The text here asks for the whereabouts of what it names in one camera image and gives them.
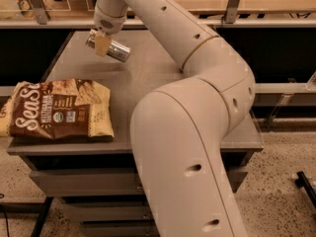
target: speckled floor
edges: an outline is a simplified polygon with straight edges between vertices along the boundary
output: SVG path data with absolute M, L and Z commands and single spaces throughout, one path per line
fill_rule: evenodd
M 293 182 L 304 171 L 316 180 L 316 120 L 276 120 L 263 131 L 265 149 L 248 164 L 249 174 L 236 197 L 250 237 L 315 237 L 315 209 L 305 190 Z M 10 139 L 0 139 L 1 201 L 43 201 L 42 192 L 29 180 L 29 169 L 18 157 L 8 156 Z M 36 216 L 9 214 L 11 237 L 30 237 Z M 6 236 L 0 218 L 0 236 Z M 54 200 L 41 236 L 81 237 L 80 226 L 70 222 Z

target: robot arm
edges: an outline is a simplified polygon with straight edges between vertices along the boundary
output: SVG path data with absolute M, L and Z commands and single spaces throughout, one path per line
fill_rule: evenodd
M 127 5 L 188 77 L 146 95 L 131 120 L 135 163 L 160 235 L 247 236 L 220 142 L 253 104 L 251 69 L 172 0 L 97 0 L 97 29 L 119 32 Z

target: black cable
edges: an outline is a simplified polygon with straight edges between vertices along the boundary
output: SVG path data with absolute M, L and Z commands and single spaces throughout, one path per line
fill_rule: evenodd
M 0 209 L 2 210 L 4 217 L 6 219 L 6 226 L 7 226 L 7 236 L 10 237 L 10 232 L 9 232 L 9 220 L 8 220 L 8 216 L 7 216 L 7 212 L 5 211 L 5 209 L 2 207 L 1 203 L 0 203 Z

